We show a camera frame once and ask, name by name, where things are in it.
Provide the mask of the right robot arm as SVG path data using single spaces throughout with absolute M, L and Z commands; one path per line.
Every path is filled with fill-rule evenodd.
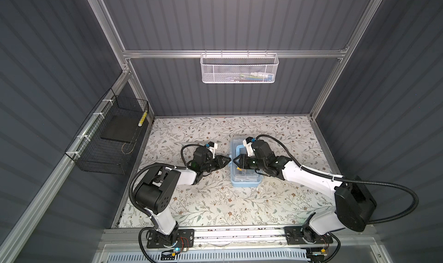
M 311 213 L 300 228 L 299 233 L 307 242 L 313 243 L 318 236 L 344 228 L 362 232 L 369 224 L 377 203 L 365 184 L 342 182 L 341 175 L 301 165 L 292 156 L 277 156 L 263 140 L 248 137 L 243 145 L 246 153 L 233 159 L 237 167 L 303 185 L 331 200 L 329 208 Z

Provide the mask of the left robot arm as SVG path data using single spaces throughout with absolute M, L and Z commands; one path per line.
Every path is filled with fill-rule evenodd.
M 142 168 L 129 187 L 129 200 L 140 212 L 151 219 L 157 233 L 175 234 L 178 224 L 168 205 L 175 188 L 180 185 L 196 185 L 203 177 L 225 168 L 231 158 L 217 155 L 218 145 L 188 144 L 181 148 L 183 166 L 154 163 Z

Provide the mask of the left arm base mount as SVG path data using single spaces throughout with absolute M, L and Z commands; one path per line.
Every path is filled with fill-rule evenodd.
M 170 235 L 164 235 L 155 230 L 147 233 L 148 249 L 160 248 L 192 248 L 195 239 L 195 230 L 179 228 Z

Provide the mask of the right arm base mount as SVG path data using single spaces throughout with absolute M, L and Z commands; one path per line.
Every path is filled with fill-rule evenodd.
M 318 235 L 310 228 L 303 226 L 286 226 L 284 229 L 284 236 L 289 245 L 313 245 L 333 243 L 333 238 L 330 235 Z

